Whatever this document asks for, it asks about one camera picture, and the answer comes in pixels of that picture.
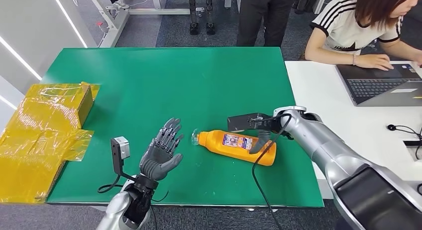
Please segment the brown hair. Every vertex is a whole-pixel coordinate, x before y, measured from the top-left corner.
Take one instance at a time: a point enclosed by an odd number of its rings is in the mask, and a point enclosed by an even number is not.
[[[355,17],[358,22],[369,19],[370,26],[394,26],[398,18],[390,18],[391,12],[406,0],[357,0]]]

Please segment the laptop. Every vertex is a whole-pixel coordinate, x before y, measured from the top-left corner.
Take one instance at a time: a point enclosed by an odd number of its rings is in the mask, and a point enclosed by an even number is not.
[[[358,107],[422,106],[422,79],[410,64],[392,64],[383,71],[337,65],[338,73]]]

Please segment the robot leg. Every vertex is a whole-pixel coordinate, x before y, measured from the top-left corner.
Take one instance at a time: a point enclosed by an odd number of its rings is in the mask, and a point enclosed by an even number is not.
[[[189,0],[189,10],[191,11],[191,26],[189,27],[189,33],[191,35],[198,35],[198,22],[196,14],[195,0]]]
[[[212,19],[212,0],[206,0],[207,3],[207,34],[214,35],[215,34],[215,26],[214,21]]]

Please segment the floor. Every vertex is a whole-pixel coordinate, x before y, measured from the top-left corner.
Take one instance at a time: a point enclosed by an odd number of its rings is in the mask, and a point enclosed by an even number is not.
[[[100,0],[110,5],[109,0]],[[205,34],[205,17],[200,17],[201,33],[198,36],[188,34],[189,16],[131,16],[117,47],[189,47],[189,46],[234,46],[237,33],[237,4],[232,0],[232,8],[223,7],[224,0],[213,0],[216,17],[215,36]],[[153,7],[152,0],[125,0],[136,7]],[[167,8],[187,7],[187,0],[162,0]],[[90,0],[78,0],[78,9],[91,31],[95,41],[100,42],[103,31],[97,25],[104,22]],[[204,0],[198,0],[198,7],[204,6]],[[410,13],[404,22],[402,39],[422,49],[420,27],[422,23],[422,4]],[[315,17],[312,13],[297,15],[291,13],[286,36],[282,45],[285,60],[297,60],[304,51],[311,33],[309,22]],[[263,45],[261,30],[256,42]],[[368,46],[364,52],[379,53],[377,43]],[[286,230],[329,230],[333,229],[339,217],[331,200],[325,200],[325,208],[298,209],[287,208],[275,214]],[[158,229],[172,230],[213,230],[213,229],[265,229],[275,230],[276,225],[267,209],[248,211],[245,209],[224,208],[155,208]],[[52,230],[95,229],[103,213],[91,207],[82,206],[28,206],[0,205],[0,230]],[[150,221],[147,229],[154,229]]]
[[[284,230],[331,230],[339,217],[332,201],[325,208],[278,210]],[[154,208],[159,230],[276,230],[268,209]],[[91,207],[0,205],[0,230],[94,230],[103,212]],[[155,229],[153,218],[147,230]]]

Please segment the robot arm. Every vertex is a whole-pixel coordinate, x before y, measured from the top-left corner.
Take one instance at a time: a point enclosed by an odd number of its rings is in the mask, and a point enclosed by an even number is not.
[[[174,155],[183,134],[180,119],[171,118],[152,139],[139,163],[139,174],[130,176],[123,172],[123,160],[130,156],[129,142],[124,137],[111,139],[114,172],[128,179],[121,192],[107,206],[105,216],[97,230],[143,230],[150,217],[150,205],[158,180],[179,165],[181,154]]]
[[[293,138],[324,173],[337,209],[356,230],[422,228],[422,196],[389,169],[353,151],[303,107],[228,119],[229,130],[261,129]]]

